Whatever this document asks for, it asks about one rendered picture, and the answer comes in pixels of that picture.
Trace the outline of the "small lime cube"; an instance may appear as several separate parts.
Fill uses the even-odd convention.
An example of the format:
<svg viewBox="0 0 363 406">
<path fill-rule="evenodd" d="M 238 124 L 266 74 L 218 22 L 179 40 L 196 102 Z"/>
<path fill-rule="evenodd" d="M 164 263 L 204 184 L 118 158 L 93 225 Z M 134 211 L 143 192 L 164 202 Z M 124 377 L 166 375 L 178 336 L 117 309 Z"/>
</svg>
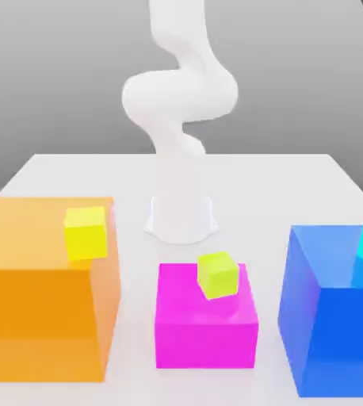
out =
<svg viewBox="0 0 363 406">
<path fill-rule="evenodd" d="M 208 300 L 236 295 L 239 266 L 226 251 L 200 255 L 197 282 Z"/>
</svg>

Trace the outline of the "large magenta box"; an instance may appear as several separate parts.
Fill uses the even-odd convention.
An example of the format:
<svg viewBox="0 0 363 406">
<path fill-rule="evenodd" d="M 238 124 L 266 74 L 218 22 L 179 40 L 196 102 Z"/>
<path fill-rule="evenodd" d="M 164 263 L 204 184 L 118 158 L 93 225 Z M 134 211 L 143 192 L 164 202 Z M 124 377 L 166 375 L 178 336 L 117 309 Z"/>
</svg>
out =
<svg viewBox="0 0 363 406">
<path fill-rule="evenodd" d="M 159 265 L 155 360 L 159 369 L 251 369 L 258 314 L 246 266 L 236 295 L 208 300 L 194 263 Z"/>
</svg>

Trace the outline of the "large orange box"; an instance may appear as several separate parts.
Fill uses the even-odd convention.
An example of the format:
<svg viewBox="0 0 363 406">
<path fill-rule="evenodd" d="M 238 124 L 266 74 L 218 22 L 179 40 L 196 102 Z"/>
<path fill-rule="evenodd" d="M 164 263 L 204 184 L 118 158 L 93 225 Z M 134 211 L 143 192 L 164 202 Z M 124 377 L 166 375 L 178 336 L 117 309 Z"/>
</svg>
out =
<svg viewBox="0 0 363 406">
<path fill-rule="evenodd" d="M 72 262 L 69 208 L 105 209 L 108 253 Z M 0 197 L 0 382 L 102 382 L 120 303 L 110 197 Z"/>
</svg>

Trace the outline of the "large blue box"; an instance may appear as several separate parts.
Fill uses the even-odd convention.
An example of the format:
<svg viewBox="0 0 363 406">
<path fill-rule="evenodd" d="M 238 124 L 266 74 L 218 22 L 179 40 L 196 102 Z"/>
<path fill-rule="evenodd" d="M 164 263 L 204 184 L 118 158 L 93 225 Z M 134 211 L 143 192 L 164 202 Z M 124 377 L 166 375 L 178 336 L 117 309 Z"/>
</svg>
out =
<svg viewBox="0 0 363 406">
<path fill-rule="evenodd" d="M 301 397 L 363 397 L 362 228 L 291 228 L 277 323 Z"/>
</svg>

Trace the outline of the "small yellow cube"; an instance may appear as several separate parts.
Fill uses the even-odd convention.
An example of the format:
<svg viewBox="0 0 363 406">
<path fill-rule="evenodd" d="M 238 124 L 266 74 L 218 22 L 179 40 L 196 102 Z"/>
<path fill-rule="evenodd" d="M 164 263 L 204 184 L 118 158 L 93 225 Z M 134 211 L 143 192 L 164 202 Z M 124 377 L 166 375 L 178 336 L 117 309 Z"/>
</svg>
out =
<svg viewBox="0 0 363 406">
<path fill-rule="evenodd" d="M 69 208 L 64 217 L 67 256 L 71 261 L 101 259 L 108 254 L 105 208 Z"/>
</svg>

